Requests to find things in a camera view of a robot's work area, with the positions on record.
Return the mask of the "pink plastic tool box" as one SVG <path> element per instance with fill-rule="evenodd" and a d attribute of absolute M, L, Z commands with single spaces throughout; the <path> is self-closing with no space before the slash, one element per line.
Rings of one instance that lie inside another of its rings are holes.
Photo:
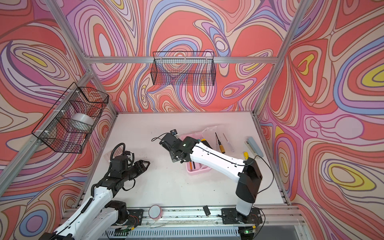
<path fill-rule="evenodd" d="M 244 169 L 244 161 L 237 159 L 231 155 L 227 155 L 229 151 L 226 150 L 225 154 L 220 152 L 215 133 L 218 134 L 219 139 L 221 140 L 223 136 L 223 131 L 219 126 L 207 127 L 200 132 L 183 134 L 179 136 L 181 140 L 184 140 L 185 137 L 191 137 L 199 140 L 199 143 L 193 148 L 193 153 L 191 154 L 191 162 L 195 162 L 196 169 L 190 169 L 190 165 L 187 166 L 187 172 L 191 175 L 196 175 L 202 172 L 206 172 L 210 169 L 216 170 L 233 181 L 239 180 L 239 173 Z M 206 147 L 202 142 L 201 138 L 205 138 L 208 143 L 211 145 L 211 149 Z"/>

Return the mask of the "orange handled screwdriver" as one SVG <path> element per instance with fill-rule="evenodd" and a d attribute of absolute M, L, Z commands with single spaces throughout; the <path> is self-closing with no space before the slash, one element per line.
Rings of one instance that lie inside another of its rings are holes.
<path fill-rule="evenodd" d="M 224 148 L 224 146 L 222 145 L 222 143 L 221 143 L 221 141 L 220 141 L 220 139 L 219 139 L 219 137 L 218 137 L 218 134 L 215 133 L 215 136 L 216 136 L 216 140 L 217 140 L 217 143 L 218 143 L 220 152 L 221 152 L 222 154 L 225 154 L 225 153 L 226 153 L 225 148 Z"/>

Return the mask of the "clear handled screwdriver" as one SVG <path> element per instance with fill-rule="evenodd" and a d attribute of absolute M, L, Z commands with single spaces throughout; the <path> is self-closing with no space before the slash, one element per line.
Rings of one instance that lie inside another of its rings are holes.
<path fill-rule="evenodd" d="M 226 136 L 224 133 L 223 133 L 223 136 L 224 136 L 224 138 L 225 138 L 225 140 L 226 140 L 226 142 L 227 142 L 227 145 L 228 145 L 230 151 L 231 151 L 232 153 L 234 153 L 235 150 L 234 150 L 234 147 L 232 146 L 231 142 L 229 141 L 229 139 L 227 138 L 227 136 Z"/>

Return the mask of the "black yellow utility knife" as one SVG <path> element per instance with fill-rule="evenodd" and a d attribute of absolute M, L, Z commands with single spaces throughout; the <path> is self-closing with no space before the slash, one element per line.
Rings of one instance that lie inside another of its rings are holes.
<path fill-rule="evenodd" d="M 201 138 L 201 142 L 208 148 L 212 148 L 211 145 L 208 143 L 208 141 L 205 138 Z"/>

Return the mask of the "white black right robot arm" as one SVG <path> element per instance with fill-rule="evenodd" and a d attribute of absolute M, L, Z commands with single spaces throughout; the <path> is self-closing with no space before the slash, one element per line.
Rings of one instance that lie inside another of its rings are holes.
<path fill-rule="evenodd" d="M 235 159 L 212 149 L 203 140 L 192 137 L 185 137 L 181 140 L 173 133 L 165 133 L 159 144 L 170 153 L 174 163 L 194 162 L 202 164 L 224 174 L 237 183 L 237 214 L 242 217 L 250 215 L 263 180 L 261 170 L 255 159 Z"/>

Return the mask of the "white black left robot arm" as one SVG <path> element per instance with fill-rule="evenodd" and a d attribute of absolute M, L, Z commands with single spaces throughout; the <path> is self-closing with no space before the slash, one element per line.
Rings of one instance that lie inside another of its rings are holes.
<path fill-rule="evenodd" d="M 79 209 L 52 233 L 44 233 L 41 240 L 98 239 L 111 225 L 124 225 L 130 217 L 127 204 L 114 197 L 127 181 L 135 181 L 150 166 L 149 161 L 133 161 L 121 155 L 110 160 L 104 177 L 91 187 L 91 195 Z"/>

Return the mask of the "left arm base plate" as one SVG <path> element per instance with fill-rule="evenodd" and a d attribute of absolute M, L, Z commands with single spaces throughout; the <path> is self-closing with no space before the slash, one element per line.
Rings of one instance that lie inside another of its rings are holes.
<path fill-rule="evenodd" d="M 127 218 L 121 222 L 116 223 L 118 226 L 128 226 L 128 227 L 137 227 L 142 224 L 144 210 L 142 209 L 128 209 Z"/>

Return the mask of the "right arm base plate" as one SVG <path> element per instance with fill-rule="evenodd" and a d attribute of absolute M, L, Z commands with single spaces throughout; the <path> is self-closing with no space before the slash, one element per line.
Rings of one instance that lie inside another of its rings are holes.
<path fill-rule="evenodd" d="M 237 212 L 236 208 L 222 208 L 218 215 L 225 225 L 252 224 L 258 226 L 263 223 L 262 214 L 259 208 L 251 208 L 249 215 L 245 216 Z"/>

